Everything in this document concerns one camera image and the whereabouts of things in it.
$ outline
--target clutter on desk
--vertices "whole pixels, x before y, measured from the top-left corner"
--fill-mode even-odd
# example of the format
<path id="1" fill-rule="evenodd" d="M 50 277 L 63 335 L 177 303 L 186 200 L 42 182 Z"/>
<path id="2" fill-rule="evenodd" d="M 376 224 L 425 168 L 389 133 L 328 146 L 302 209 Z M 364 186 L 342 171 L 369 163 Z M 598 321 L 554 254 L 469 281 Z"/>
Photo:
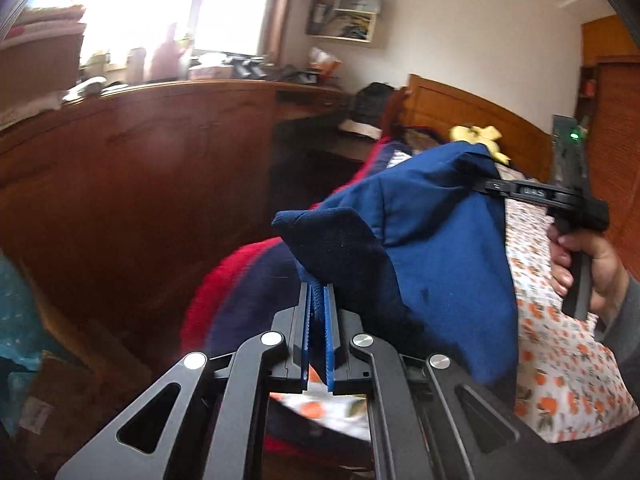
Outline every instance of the clutter on desk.
<path id="1" fill-rule="evenodd" d="M 82 66 L 82 78 L 104 77 L 111 61 L 111 54 L 103 50 L 94 52 Z"/>
<path id="2" fill-rule="evenodd" d="M 262 70 L 266 62 L 263 57 L 230 56 L 226 62 L 233 66 L 236 79 L 267 79 L 267 73 Z"/>
<path id="3" fill-rule="evenodd" d="M 129 50 L 127 66 L 125 69 L 125 81 L 130 85 L 142 84 L 145 80 L 146 48 L 138 47 Z"/>
<path id="4" fill-rule="evenodd" d="M 102 91 L 107 86 L 107 79 L 103 76 L 96 76 L 81 83 L 78 83 L 76 86 L 71 88 L 65 96 L 62 98 L 63 101 L 75 101 L 76 99 L 81 99 L 84 97 L 89 97 L 91 95 L 100 95 Z"/>
<path id="5" fill-rule="evenodd" d="M 179 79 L 180 58 L 186 53 L 188 45 L 175 41 L 177 23 L 169 25 L 164 41 L 156 48 L 151 57 L 148 81 L 167 81 Z"/>
<path id="6" fill-rule="evenodd" d="M 228 56 L 221 52 L 209 52 L 198 58 L 198 64 L 188 70 L 187 79 L 231 79 L 234 68 L 227 62 Z"/>
<path id="7" fill-rule="evenodd" d="M 318 70 L 300 70 L 294 65 L 285 65 L 281 69 L 276 70 L 273 73 L 272 79 L 297 85 L 317 85 L 319 83 Z"/>
<path id="8" fill-rule="evenodd" d="M 318 72 L 318 81 L 325 83 L 342 62 L 331 52 L 313 46 L 309 50 L 307 67 Z"/>

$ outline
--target human hand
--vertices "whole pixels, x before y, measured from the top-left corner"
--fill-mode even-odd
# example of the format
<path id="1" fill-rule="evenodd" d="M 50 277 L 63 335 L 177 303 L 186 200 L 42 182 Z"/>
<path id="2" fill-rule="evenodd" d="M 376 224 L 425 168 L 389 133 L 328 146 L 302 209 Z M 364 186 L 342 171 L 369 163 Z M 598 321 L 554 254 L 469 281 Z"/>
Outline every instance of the human hand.
<path id="1" fill-rule="evenodd" d="M 629 286 L 629 275 L 613 246 L 601 234 L 580 229 L 560 235 L 551 225 L 546 231 L 551 253 L 551 287 L 564 298 L 574 283 L 569 272 L 571 253 L 583 251 L 592 257 L 593 293 L 590 311 L 609 325 L 620 311 Z"/>

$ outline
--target orange flower pattern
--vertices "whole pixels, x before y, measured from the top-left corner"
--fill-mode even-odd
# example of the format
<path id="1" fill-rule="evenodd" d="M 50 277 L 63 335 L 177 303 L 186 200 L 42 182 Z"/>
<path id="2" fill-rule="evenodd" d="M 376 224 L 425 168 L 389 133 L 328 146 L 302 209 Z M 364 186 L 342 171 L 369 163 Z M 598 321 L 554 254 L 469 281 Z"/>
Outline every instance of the orange flower pattern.
<path id="1" fill-rule="evenodd" d="M 361 440 L 371 440 L 365 397 L 334 396 L 322 384 L 320 376 L 311 366 L 306 392 L 301 395 L 277 393 L 269 395 L 271 402 L 280 402 L 320 426 Z M 319 434 L 321 428 L 311 425 L 309 431 L 312 434 Z"/>
<path id="2" fill-rule="evenodd" d="M 577 440 L 625 424 L 638 407 L 612 352 L 593 337 L 597 318 L 560 311 L 549 285 L 545 210 L 505 200 L 507 257 L 518 304 L 515 413 L 547 442 Z"/>

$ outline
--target white wall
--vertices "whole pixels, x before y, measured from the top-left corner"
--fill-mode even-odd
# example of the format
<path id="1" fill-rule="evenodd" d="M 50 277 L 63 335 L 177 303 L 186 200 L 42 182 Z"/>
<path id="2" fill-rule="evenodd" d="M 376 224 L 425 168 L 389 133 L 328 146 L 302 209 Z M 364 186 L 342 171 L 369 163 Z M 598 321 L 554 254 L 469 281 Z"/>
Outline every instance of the white wall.
<path id="1" fill-rule="evenodd" d="M 283 62 L 303 66 L 316 44 L 343 62 L 347 91 L 373 81 L 402 86 L 409 73 L 499 104 L 545 131 L 573 115 L 580 20 L 551 0 L 385 0 L 374 43 L 304 36 L 310 0 L 292 0 Z"/>

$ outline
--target wooden desk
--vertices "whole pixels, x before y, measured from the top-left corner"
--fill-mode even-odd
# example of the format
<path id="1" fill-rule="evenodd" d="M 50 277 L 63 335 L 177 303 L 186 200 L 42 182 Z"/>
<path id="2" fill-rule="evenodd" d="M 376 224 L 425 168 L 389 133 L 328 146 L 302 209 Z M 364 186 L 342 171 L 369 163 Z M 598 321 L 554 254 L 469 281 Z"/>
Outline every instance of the wooden desk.
<path id="1" fill-rule="evenodd" d="M 274 125 L 343 99 L 275 82 L 174 82 L 25 120 L 0 133 L 0 248 L 73 320 L 122 334 L 181 316 L 216 262 L 260 239 Z"/>

